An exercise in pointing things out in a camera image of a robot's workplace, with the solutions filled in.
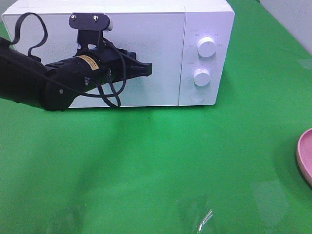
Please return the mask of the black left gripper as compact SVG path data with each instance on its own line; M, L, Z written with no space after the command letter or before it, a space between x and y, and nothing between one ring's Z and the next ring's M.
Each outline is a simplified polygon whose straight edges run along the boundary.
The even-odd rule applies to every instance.
M93 85L97 81L101 85L122 80L148 77L152 74L152 63L137 60L135 52L104 46L103 49L77 50L73 57L73 85Z

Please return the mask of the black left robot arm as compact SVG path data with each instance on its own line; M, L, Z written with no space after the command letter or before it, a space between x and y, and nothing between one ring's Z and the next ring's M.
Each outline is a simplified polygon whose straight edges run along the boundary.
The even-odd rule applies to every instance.
M100 98L110 107L121 105L125 81L152 74L152 64L117 49L107 39L103 50L84 49L76 56L47 65L0 39L0 97L48 111L66 110L78 96Z

